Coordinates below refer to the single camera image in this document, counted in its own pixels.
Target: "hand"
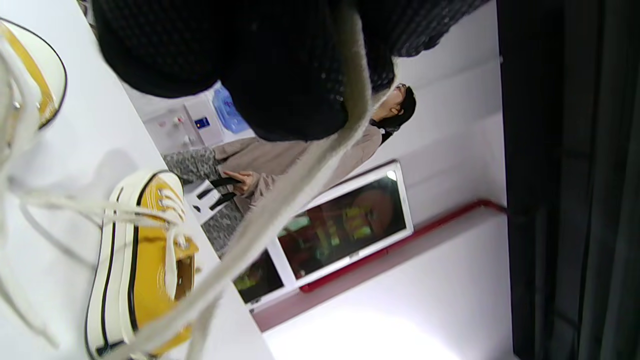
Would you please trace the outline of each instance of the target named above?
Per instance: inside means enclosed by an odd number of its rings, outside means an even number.
[[[224,174],[226,176],[232,177],[240,181],[239,184],[234,185],[234,193],[238,195],[246,194],[246,192],[252,187],[253,182],[255,181],[253,172],[250,172],[250,171],[240,171],[240,172],[225,171]]]

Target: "gray patterned pants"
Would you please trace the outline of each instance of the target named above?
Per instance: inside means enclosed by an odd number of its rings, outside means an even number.
[[[169,170],[178,175],[184,184],[220,178],[218,172],[220,162],[216,160],[213,150],[208,147],[174,152],[164,155],[163,158]],[[227,190],[219,188],[218,191],[225,193]],[[219,257],[222,257],[227,251],[231,236],[243,217],[244,215],[236,202],[230,201],[202,224],[204,233]]]

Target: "black knit fabric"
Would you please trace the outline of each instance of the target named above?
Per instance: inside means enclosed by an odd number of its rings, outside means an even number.
[[[221,80],[256,134],[317,140],[346,123],[332,12],[342,0],[94,0],[105,60],[123,81],[161,97]],[[487,0],[358,2],[372,91],[393,82],[392,56],[436,46]]]
[[[434,48],[451,26],[487,0],[358,0],[365,37],[393,56],[411,57]]]

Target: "shoelace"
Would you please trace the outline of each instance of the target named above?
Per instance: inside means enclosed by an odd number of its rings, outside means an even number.
[[[13,75],[12,78],[21,96],[21,103],[15,105],[13,113],[0,119],[0,299],[27,328],[57,348],[57,339],[47,328],[42,316],[31,305],[31,301],[11,270],[11,261],[6,253],[8,235],[4,202],[9,187],[9,170],[20,154],[31,147],[38,131],[40,116],[37,104],[40,94],[34,90],[37,89],[37,85],[24,68],[22,61],[13,52],[2,31],[0,31],[0,47],[5,57],[0,63],[2,66],[0,71],[7,71]],[[12,129],[13,124],[10,122],[14,115],[19,115],[19,119],[15,128]]]
[[[165,211],[154,211],[137,206],[128,206],[117,202],[83,202],[70,197],[55,196],[50,193],[30,193],[20,197],[21,201],[41,208],[61,208],[76,211],[85,215],[93,215],[103,222],[127,222],[138,226],[161,227],[166,230],[166,256],[164,259],[164,287],[169,297],[175,299],[178,286],[178,270],[175,259],[176,243],[186,248],[187,235],[184,229],[184,207],[182,201],[171,191],[160,190],[160,205]],[[116,215],[107,215],[105,210],[115,211]]]
[[[322,191],[342,155],[361,137],[373,104],[378,105],[388,92],[372,99],[362,25],[353,5],[343,3],[335,22],[346,76],[344,102],[349,112],[346,126],[336,135],[313,143],[302,159],[247,214],[225,257],[190,295],[180,300],[171,312],[140,329],[134,341],[114,349],[103,360],[126,360],[129,354],[150,352],[189,323],[193,324],[194,331],[186,359],[199,360],[224,286],[249,266],[289,219]]]

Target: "picture frame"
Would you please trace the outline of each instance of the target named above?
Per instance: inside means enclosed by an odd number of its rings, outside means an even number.
[[[404,178],[394,160],[316,197],[234,284],[251,310],[268,306],[412,232]],[[247,279],[254,285],[247,286]]]

